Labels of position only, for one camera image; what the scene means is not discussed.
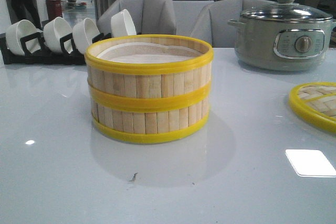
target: countertop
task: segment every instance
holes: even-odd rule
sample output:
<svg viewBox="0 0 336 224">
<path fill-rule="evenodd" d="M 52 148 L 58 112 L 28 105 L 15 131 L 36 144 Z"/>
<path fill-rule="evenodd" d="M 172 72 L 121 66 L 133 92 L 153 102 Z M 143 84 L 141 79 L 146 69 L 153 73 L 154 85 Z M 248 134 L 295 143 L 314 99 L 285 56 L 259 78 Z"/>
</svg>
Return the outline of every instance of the countertop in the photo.
<svg viewBox="0 0 336 224">
<path fill-rule="evenodd" d="M 207 124 L 135 145 L 93 127 L 85 66 L 2 64 L 1 223 L 335 223 L 336 178 L 299 176 L 286 155 L 316 150 L 336 167 L 336 136 L 288 105 L 293 87 L 335 70 L 336 50 L 286 73 L 215 49 Z"/>
</svg>

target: floor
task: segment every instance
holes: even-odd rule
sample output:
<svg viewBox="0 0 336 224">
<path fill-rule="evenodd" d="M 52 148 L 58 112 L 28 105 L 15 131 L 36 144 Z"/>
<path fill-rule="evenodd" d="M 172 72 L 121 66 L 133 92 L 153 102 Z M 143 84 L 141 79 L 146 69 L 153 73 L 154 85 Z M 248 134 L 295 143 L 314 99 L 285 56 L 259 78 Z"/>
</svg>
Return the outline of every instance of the floor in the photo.
<svg viewBox="0 0 336 224">
<path fill-rule="evenodd" d="M 71 27 L 81 22 L 85 18 L 91 18 L 96 21 L 95 3 L 91 0 L 77 0 L 76 5 L 79 3 L 86 3 L 86 8 L 77 9 L 67 7 L 67 2 L 62 2 L 62 14 L 63 18 L 69 23 Z"/>
</svg>

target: black pants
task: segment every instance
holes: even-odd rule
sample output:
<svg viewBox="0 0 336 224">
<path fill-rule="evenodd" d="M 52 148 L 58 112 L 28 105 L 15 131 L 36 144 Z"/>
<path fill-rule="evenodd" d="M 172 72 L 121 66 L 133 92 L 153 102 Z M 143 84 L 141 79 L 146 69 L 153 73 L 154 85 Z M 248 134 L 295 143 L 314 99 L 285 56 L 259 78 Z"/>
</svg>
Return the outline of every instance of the black pants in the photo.
<svg viewBox="0 0 336 224">
<path fill-rule="evenodd" d="M 36 28 L 41 29 L 40 17 L 38 11 L 34 6 L 33 0 L 12 0 L 11 6 L 19 20 L 27 19 L 24 7 L 30 13 L 33 18 L 34 25 Z"/>
</svg>

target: bamboo steamer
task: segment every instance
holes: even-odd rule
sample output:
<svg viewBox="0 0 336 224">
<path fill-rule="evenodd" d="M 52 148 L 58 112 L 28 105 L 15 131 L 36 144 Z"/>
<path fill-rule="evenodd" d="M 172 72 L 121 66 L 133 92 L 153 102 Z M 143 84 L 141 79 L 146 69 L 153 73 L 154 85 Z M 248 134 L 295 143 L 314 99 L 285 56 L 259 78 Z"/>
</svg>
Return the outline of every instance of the bamboo steamer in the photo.
<svg viewBox="0 0 336 224">
<path fill-rule="evenodd" d="M 140 44 L 168 54 L 147 59 L 151 55 Z M 118 53 L 132 45 L 131 60 L 118 62 Z M 171 56 L 170 51 L 180 52 Z M 85 60 L 94 125 L 112 138 L 144 144 L 196 132 L 209 114 L 212 59 L 210 44 L 184 36 L 136 35 L 92 44 Z"/>
</svg>

